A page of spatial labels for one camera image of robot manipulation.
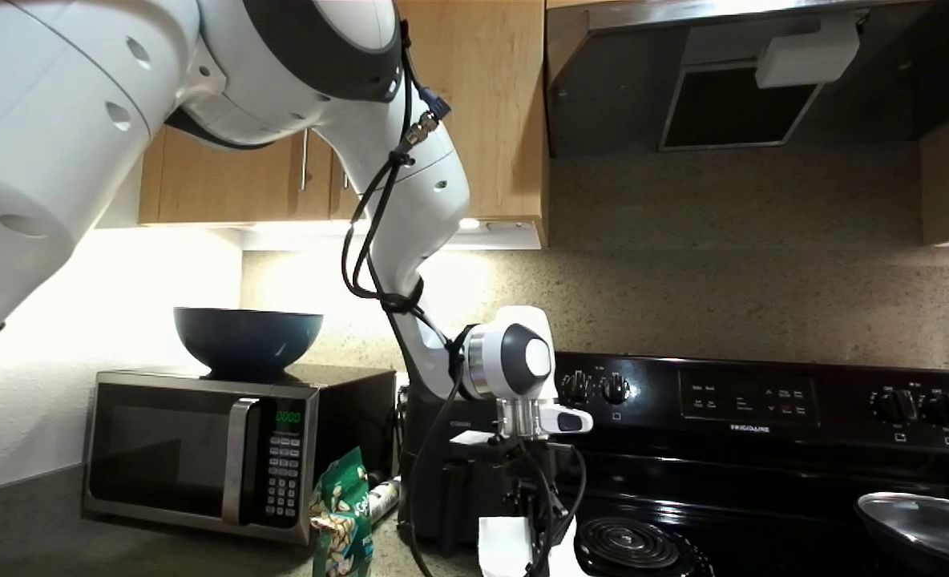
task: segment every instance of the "cabinet door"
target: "cabinet door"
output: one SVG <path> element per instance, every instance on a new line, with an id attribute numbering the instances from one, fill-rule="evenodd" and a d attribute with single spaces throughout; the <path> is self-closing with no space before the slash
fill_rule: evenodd
<path id="1" fill-rule="evenodd" d="M 259 151 L 225 151 L 164 130 L 144 156 L 140 220 L 324 218 L 331 174 L 305 165 L 305 134 Z"/>
<path id="2" fill-rule="evenodd" d="M 420 83 L 453 104 L 448 134 L 483 220 L 542 218 L 546 0 L 399 0 Z"/>

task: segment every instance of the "stove control panel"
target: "stove control panel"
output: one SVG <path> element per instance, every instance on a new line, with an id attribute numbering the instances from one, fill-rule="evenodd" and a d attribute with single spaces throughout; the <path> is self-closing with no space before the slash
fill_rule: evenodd
<path id="1" fill-rule="evenodd" d="M 949 371 L 559 352 L 559 394 L 604 432 L 949 452 Z"/>

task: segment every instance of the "stainless steel range hood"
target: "stainless steel range hood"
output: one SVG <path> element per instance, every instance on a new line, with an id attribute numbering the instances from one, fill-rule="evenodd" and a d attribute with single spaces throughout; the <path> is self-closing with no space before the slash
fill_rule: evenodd
<path id="1" fill-rule="evenodd" d="M 949 0 L 564 6 L 549 71 L 554 156 L 907 140 L 949 119 Z"/>

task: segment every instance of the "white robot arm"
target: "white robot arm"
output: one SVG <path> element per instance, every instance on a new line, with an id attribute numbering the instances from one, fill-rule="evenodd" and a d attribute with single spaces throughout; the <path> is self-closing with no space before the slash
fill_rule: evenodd
<path id="1" fill-rule="evenodd" d="M 159 125 L 225 149 L 315 130 L 373 218 L 367 265 L 418 394 L 499 400 L 499 432 L 591 431 L 554 407 L 550 334 L 507 309 L 429 340 L 420 263 L 468 209 L 468 179 L 410 83 L 391 0 L 0 0 L 0 326 L 65 265 Z"/>

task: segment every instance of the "wall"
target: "wall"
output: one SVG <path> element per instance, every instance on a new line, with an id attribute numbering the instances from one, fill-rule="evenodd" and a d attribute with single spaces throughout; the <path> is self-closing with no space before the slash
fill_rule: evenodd
<path id="1" fill-rule="evenodd" d="M 448 332 L 511 302 L 561 350 L 949 370 L 949 250 L 920 248 L 916 153 L 770 149 L 550 165 L 546 254 L 438 254 Z M 249 254 L 248 305 L 331 313 L 310 359 L 398 361 L 331 250 Z"/>
<path id="2" fill-rule="evenodd" d="M 174 305 L 237 297 L 241 250 L 221 235 L 92 231 L 0 334 L 0 484 L 83 458 L 99 370 L 196 367 Z"/>

